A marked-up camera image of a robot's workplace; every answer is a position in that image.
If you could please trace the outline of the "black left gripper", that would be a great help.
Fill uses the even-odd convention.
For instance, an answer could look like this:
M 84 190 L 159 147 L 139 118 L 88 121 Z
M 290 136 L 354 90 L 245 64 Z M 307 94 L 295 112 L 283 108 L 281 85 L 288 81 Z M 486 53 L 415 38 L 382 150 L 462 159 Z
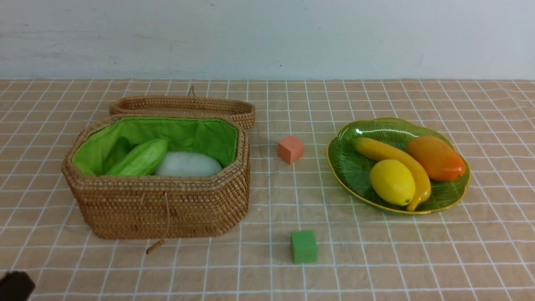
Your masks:
M 0 280 L 0 300 L 28 301 L 35 287 L 35 282 L 26 272 L 7 272 Z

